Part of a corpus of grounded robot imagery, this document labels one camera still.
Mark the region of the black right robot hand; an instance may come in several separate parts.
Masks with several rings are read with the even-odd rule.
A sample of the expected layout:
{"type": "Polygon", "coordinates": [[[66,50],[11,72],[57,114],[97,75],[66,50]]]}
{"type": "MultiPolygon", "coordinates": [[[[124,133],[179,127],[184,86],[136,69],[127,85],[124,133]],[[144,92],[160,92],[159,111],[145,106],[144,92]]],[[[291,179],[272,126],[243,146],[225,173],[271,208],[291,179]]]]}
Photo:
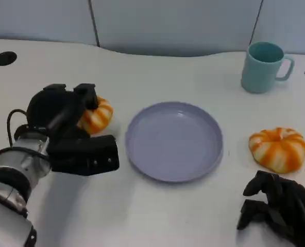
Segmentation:
{"type": "Polygon", "coordinates": [[[246,185],[243,195],[262,192],[267,202],[246,199],[241,208],[237,229],[251,222],[264,222],[278,236],[295,246],[305,246],[305,188],[277,174],[257,171],[246,185]]]}

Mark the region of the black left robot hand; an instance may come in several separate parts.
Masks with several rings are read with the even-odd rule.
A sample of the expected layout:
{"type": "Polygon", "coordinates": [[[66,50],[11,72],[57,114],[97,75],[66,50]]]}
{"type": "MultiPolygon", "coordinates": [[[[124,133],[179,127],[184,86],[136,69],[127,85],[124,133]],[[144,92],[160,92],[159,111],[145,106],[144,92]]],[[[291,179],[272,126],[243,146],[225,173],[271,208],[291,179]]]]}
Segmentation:
{"type": "Polygon", "coordinates": [[[26,112],[27,123],[52,140],[88,138],[87,131],[77,124],[85,110],[97,107],[94,84],[82,83],[72,91],[67,91],[65,84],[51,84],[32,97],[26,112]]]}

